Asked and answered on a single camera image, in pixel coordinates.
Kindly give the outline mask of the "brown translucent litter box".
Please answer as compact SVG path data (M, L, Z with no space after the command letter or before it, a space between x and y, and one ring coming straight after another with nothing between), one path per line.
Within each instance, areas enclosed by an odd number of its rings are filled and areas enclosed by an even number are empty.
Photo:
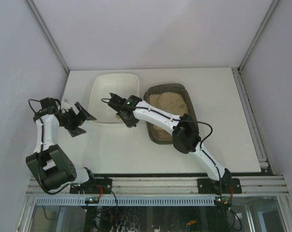
M143 99L150 105L165 112L182 116L189 114L193 120L197 120L195 110L189 93L184 85L169 83L150 87ZM149 122L146 123L150 140L159 145L173 143L172 135Z

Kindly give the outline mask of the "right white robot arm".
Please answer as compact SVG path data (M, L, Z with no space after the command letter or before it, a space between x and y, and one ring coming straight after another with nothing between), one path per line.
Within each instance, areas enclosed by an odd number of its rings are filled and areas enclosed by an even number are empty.
M160 110L137 96L128 99L114 95L109 102L127 127L135 127L141 120L151 123L172 136L174 148L183 154L193 154L203 166L215 189L222 193L230 189L231 173L222 166L206 149L204 141L209 137L201 138L199 124L213 128L210 124L193 120L190 115L182 116Z

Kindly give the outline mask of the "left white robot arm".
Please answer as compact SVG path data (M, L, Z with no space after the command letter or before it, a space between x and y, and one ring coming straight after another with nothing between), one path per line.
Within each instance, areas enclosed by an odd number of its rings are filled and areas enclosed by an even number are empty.
M39 100L40 110L34 112L37 126L37 143L32 155L26 157L26 165L42 190L55 195L70 184L83 184L90 180L91 171L75 168L73 162L58 144L58 129L65 128L71 137L84 134L85 121L95 121L79 102L70 107L54 98Z

